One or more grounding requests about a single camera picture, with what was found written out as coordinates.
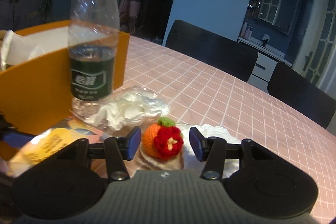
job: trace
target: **orange box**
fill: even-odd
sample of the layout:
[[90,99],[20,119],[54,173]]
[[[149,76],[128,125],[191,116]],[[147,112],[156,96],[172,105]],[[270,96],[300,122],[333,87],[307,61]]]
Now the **orange box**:
[[[65,27],[69,20],[17,31],[22,36]],[[124,83],[129,34],[120,32],[113,88]],[[0,72],[0,111],[19,131],[40,134],[71,109],[68,49],[61,49]]]

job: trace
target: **crocheted toy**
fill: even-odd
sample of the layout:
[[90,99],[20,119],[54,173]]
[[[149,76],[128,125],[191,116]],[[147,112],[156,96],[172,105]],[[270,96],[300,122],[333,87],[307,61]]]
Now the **crocheted toy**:
[[142,135],[142,148],[153,158],[168,160],[181,151],[182,145],[181,130],[175,126],[173,120],[166,117],[161,117]]

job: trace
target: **pink checkered tablecloth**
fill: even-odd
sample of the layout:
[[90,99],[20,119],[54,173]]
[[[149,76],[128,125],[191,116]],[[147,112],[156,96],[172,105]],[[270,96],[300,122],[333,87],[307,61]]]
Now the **pink checkered tablecloth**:
[[123,88],[145,86],[166,97],[172,118],[222,125],[310,174],[319,187],[312,215],[336,215],[336,137],[265,92],[203,62],[137,37],[130,38]]

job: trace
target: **metal screw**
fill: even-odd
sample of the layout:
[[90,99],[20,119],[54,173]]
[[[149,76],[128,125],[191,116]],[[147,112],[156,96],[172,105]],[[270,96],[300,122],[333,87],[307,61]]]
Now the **metal screw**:
[[117,171],[111,174],[113,180],[125,180],[127,177],[128,175],[123,171]]
[[203,173],[203,177],[207,180],[219,179],[219,173],[216,171],[206,171]]

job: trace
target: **chair backrest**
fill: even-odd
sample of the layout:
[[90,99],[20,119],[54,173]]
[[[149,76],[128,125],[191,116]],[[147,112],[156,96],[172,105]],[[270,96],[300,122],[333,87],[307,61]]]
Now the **chair backrest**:
[[336,100],[283,62],[275,67],[268,93],[323,128],[327,128],[336,110]]
[[258,58],[258,51],[206,31],[182,20],[175,20],[166,47],[247,81]]

